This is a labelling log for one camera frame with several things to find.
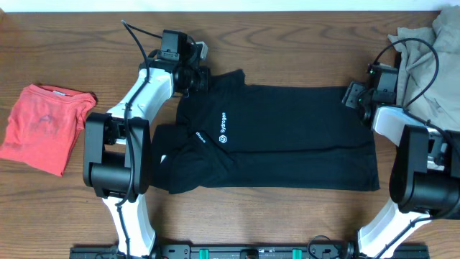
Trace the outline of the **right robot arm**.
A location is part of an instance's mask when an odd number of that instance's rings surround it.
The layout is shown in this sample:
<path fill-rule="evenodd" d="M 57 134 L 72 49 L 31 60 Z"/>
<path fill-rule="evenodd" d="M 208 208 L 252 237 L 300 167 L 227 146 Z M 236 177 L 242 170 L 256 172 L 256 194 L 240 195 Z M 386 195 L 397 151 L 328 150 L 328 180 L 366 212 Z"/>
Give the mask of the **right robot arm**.
<path fill-rule="evenodd" d="M 405 240 L 418 228 L 459 211 L 459 133 L 436 127 L 396 104 L 398 69 L 374 62 L 367 82 L 353 81 L 343 103 L 396 146 L 390 198 L 339 258 L 428 258 Z"/>

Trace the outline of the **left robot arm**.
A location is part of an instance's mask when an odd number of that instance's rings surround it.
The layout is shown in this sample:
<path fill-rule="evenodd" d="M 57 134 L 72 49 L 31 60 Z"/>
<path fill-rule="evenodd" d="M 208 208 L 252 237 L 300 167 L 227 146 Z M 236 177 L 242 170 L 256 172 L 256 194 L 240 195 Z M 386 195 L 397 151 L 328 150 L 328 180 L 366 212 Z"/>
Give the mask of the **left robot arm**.
<path fill-rule="evenodd" d="M 208 47 L 186 33 L 164 30 L 160 47 L 143 52 L 138 77 L 126 96 L 105 113 L 86 120 L 83 181 L 111 213 L 119 242 L 111 247 L 75 247 L 71 258 L 153 258 L 155 231 L 145 193 L 150 185 L 150 126 L 174 94 L 208 88 L 201 65 Z"/>

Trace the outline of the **black polo shirt white logo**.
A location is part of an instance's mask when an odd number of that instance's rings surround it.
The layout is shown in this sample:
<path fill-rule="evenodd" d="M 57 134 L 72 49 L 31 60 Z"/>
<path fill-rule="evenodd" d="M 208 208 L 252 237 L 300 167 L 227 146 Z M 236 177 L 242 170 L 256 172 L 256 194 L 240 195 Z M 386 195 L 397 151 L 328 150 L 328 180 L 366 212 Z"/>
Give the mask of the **black polo shirt white logo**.
<path fill-rule="evenodd" d="M 240 70 L 180 100 L 152 139 L 151 185 L 376 191 L 372 132 L 342 103 L 345 88 L 247 85 Z"/>

